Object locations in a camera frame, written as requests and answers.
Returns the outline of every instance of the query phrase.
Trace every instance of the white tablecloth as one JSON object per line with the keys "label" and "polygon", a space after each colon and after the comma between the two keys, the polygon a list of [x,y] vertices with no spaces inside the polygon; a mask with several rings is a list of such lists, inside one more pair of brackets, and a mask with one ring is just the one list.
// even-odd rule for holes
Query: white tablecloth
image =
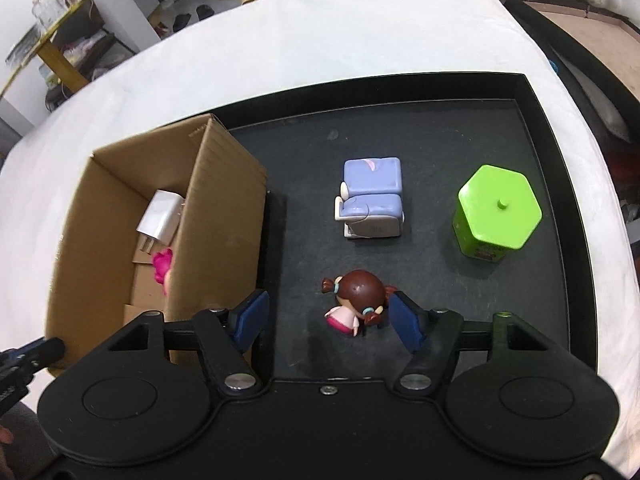
{"label": "white tablecloth", "polygon": [[[589,243],[598,371],[620,400],[605,458],[631,475],[640,466],[640,296],[618,201],[580,112],[498,0],[258,0],[191,25],[84,88],[0,173],[0,346],[42,335],[66,210],[92,149],[283,89],[436,71],[524,73],[545,109]],[[32,406],[46,381],[34,382]]]}

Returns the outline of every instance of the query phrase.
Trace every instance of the green hexagonal lid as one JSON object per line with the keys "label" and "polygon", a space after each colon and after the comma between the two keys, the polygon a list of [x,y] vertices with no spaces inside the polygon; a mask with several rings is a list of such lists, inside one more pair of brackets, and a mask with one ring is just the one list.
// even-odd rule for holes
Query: green hexagonal lid
{"label": "green hexagonal lid", "polygon": [[484,165],[458,193],[476,240],[517,250],[527,241],[542,211],[527,177]]}

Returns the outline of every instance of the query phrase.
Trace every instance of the wooden table leg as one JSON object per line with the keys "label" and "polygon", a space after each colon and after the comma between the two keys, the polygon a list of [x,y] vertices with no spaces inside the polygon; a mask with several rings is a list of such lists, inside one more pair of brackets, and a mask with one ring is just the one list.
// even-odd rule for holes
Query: wooden table leg
{"label": "wooden table leg", "polygon": [[66,60],[66,57],[49,41],[45,41],[38,51],[38,56],[53,70],[62,84],[72,92],[77,92],[89,82]]}

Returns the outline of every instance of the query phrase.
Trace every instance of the brown doll hair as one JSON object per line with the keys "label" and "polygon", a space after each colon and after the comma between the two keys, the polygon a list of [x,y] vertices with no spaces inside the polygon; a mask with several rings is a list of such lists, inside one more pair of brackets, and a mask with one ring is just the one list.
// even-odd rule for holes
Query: brown doll hair
{"label": "brown doll hair", "polygon": [[382,316],[374,312],[379,306],[386,306],[389,295],[396,290],[394,286],[383,285],[382,282],[367,270],[356,269],[345,274],[342,279],[325,278],[322,280],[322,293],[335,292],[335,295],[348,300],[358,317],[364,319],[365,326],[377,325]]}

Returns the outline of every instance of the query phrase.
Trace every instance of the doll toy with brown hair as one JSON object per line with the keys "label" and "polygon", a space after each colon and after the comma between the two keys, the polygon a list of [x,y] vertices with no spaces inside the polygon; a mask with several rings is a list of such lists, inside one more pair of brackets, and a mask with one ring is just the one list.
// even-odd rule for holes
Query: doll toy with brown hair
{"label": "doll toy with brown hair", "polygon": [[334,280],[322,280],[322,293],[333,292],[340,305],[324,314],[326,322],[345,334],[358,335],[360,320],[365,326],[377,325],[394,286],[383,285],[373,274],[356,269]]}

